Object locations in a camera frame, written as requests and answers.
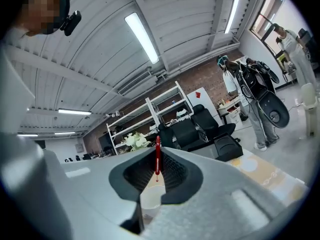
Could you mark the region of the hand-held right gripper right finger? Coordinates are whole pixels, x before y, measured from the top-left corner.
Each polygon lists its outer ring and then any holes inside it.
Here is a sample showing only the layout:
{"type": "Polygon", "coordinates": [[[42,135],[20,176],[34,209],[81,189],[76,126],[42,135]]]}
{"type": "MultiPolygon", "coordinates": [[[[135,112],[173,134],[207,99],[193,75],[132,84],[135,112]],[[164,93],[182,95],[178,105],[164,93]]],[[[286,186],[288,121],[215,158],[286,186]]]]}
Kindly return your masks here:
{"type": "Polygon", "coordinates": [[[203,182],[185,203],[160,207],[141,234],[146,240],[273,240],[298,209],[228,163],[172,152],[197,165],[203,182]]]}

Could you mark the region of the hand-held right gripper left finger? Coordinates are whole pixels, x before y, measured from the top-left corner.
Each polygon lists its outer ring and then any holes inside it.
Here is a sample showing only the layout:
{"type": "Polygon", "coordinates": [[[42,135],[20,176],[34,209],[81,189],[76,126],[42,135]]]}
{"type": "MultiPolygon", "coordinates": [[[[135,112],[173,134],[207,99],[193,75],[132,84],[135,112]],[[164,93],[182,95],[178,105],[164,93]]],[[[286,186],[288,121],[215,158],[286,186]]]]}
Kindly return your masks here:
{"type": "Polygon", "coordinates": [[[72,240],[159,240],[159,226],[144,227],[141,191],[154,174],[155,148],[109,158],[62,163],[61,203],[72,240]]]}

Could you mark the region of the white cup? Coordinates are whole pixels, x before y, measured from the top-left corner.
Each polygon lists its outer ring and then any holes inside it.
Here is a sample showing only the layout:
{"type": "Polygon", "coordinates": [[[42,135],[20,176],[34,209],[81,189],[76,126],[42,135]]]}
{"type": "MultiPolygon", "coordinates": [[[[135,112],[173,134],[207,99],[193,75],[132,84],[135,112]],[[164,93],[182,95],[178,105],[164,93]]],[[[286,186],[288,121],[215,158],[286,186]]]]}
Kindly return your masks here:
{"type": "Polygon", "coordinates": [[[140,194],[140,205],[144,211],[155,212],[161,206],[161,197],[166,193],[162,185],[155,185],[146,188],[140,194]]]}

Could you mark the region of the red thin stick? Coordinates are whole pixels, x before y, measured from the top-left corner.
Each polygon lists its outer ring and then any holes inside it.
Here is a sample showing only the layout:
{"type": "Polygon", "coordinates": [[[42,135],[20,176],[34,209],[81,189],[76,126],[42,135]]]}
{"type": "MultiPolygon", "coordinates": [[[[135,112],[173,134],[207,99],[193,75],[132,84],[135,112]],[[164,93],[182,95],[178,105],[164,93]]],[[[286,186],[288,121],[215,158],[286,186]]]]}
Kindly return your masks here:
{"type": "Polygon", "coordinates": [[[160,174],[160,161],[161,161],[161,139],[160,136],[158,135],[156,137],[156,142],[155,142],[155,175],[156,175],[156,182],[159,181],[159,174],[160,174]]]}

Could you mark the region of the black swivel chair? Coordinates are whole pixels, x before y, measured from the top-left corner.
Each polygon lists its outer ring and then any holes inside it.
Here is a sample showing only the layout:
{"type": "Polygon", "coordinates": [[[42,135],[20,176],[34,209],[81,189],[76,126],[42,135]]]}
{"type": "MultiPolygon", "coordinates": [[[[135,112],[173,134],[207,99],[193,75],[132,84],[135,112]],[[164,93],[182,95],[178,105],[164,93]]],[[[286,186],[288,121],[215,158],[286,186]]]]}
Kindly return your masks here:
{"type": "Polygon", "coordinates": [[[76,155],[75,158],[66,158],[64,160],[65,163],[69,163],[69,162],[80,162],[80,161],[87,161],[87,160],[94,160],[100,158],[100,156],[98,154],[94,154],[94,153],[86,153],[84,154],[82,157],[80,157],[79,155],[76,155]]]}

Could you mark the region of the black television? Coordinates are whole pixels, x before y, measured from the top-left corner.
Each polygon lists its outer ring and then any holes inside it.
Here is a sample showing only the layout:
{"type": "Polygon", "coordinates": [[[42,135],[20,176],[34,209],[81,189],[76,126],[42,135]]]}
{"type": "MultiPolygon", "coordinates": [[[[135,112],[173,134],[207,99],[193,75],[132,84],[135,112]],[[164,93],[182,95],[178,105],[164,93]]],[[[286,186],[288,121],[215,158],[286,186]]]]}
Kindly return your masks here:
{"type": "Polygon", "coordinates": [[[109,133],[105,132],[104,135],[98,138],[98,140],[99,140],[102,151],[106,151],[108,149],[113,148],[113,144],[112,144],[109,133]]]}

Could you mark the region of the black open box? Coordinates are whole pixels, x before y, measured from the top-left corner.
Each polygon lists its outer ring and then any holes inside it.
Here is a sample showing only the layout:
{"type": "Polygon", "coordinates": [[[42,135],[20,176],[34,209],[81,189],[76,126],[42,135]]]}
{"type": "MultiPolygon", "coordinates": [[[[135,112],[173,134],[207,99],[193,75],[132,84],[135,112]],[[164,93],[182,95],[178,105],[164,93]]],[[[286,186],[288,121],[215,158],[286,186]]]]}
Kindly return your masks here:
{"type": "Polygon", "coordinates": [[[228,162],[243,155],[242,146],[228,133],[224,133],[214,138],[216,148],[216,160],[228,162]]]}

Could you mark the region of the white flower bouquet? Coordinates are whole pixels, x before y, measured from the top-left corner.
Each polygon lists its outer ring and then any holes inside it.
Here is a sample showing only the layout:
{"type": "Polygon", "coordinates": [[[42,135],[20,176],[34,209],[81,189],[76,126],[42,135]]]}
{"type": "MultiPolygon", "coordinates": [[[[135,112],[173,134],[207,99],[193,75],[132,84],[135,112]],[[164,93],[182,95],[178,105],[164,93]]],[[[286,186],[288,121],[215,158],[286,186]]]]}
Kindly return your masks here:
{"type": "Polygon", "coordinates": [[[139,149],[147,148],[151,142],[146,139],[144,134],[135,132],[129,133],[127,136],[125,136],[122,143],[130,147],[130,151],[133,152],[139,149]]]}

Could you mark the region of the wide white shelving unit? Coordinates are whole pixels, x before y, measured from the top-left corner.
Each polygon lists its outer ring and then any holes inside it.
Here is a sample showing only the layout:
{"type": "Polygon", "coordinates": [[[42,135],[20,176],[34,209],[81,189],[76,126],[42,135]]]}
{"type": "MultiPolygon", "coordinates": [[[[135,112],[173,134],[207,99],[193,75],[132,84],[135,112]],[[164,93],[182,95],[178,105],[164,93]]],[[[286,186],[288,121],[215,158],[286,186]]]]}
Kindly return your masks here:
{"type": "Polygon", "coordinates": [[[155,142],[158,131],[150,131],[150,126],[155,124],[151,112],[146,104],[146,99],[141,106],[122,116],[117,121],[107,124],[107,130],[112,141],[116,155],[127,153],[130,147],[122,143],[124,137],[130,133],[141,133],[151,143],[155,142]]]}

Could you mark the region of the small white desk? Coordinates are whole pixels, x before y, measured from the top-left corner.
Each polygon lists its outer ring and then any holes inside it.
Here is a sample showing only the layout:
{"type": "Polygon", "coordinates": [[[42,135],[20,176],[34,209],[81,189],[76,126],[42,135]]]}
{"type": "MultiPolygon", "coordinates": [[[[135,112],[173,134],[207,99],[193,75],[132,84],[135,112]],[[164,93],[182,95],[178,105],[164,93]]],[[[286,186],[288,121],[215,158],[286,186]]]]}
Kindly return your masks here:
{"type": "Polygon", "coordinates": [[[234,123],[236,127],[242,126],[242,120],[240,118],[241,107],[240,98],[237,97],[231,101],[227,101],[224,105],[220,104],[218,107],[218,113],[222,122],[226,124],[234,123]]]}

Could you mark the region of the white panel with red diamond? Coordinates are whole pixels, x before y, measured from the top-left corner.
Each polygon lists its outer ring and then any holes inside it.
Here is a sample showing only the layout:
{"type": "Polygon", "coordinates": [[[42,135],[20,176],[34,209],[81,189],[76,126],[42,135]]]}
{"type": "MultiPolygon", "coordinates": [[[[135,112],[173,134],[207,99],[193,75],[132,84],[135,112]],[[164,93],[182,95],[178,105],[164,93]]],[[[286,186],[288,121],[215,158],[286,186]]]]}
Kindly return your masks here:
{"type": "Polygon", "coordinates": [[[203,105],[206,109],[208,109],[218,125],[223,125],[220,115],[204,87],[198,88],[197,90],[190,92],[186,96],[193,107],[199,104],[203,105]]]}

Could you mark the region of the narrow white shelving unit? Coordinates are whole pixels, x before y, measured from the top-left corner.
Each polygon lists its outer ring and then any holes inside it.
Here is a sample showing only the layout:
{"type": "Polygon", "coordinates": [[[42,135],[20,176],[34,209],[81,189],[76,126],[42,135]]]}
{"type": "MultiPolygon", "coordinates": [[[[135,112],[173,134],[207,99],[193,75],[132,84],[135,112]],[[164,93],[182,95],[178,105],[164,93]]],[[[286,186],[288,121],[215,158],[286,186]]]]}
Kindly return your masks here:
{"type": "Polygon", "coordinates": [[[158,96],[152,99],[149,97],[145,99],[145,102],[157,127],[161,123],[166,126],[173,125],[179,120],[181,121],[190,118],[191,115],[194,114],[193,106],[182,87],[177,81],[174,83],[174,87],[162,92],[158,96]],[[177,119],[177,111],[181,108],[185,108],[186,113],[180,119],[177,119]],[[175,112],[175,118],[173,119],[172,123],[166,122],[163,119],[163,116],[170,114],[171,112],[175,112]]]}

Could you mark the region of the white trash can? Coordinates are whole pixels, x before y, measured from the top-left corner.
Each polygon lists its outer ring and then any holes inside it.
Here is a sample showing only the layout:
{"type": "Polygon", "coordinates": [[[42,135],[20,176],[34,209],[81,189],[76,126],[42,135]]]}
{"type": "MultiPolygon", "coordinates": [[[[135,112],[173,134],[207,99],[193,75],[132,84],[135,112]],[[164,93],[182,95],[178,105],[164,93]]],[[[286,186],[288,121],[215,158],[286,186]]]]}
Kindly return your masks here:
{"type": "Polygon", "coordinates": [[[301,87],[302,105],[306,120],[306,136],[315,136],[318,132],[318,98],[311,83],[306,83],[301,87]]]}

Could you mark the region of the black mesh office chair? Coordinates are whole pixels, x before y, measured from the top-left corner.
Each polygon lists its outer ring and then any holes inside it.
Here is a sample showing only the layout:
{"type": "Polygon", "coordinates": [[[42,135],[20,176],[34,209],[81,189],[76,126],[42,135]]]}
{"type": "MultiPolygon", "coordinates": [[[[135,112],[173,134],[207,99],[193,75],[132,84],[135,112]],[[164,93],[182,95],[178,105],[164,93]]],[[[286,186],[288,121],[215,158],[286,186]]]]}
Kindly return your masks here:
{"type": "Polygon", "coordinates": [[[320,60],[320,48],[316,43],[315,38],[303,28],[299,30],[298,36],[306,47],[307,56],[310,61],[312,63],[318,62],[320,60]]]}

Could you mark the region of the dark-framed window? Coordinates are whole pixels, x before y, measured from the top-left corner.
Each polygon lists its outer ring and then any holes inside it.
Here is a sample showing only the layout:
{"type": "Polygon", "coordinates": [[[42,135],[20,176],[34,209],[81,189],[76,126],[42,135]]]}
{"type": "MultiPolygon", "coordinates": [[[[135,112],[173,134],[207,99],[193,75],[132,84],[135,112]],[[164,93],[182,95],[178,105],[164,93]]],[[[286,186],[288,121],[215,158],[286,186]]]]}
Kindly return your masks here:
{"type": "Polygon", "coordinates": [[[274,31],[273,24],[277,22],[277,15],[283,2],[284,0],[264,0],[250,29],[274,57],[281,52],[281,49],[276,43],[278,34],[274,31]]]}

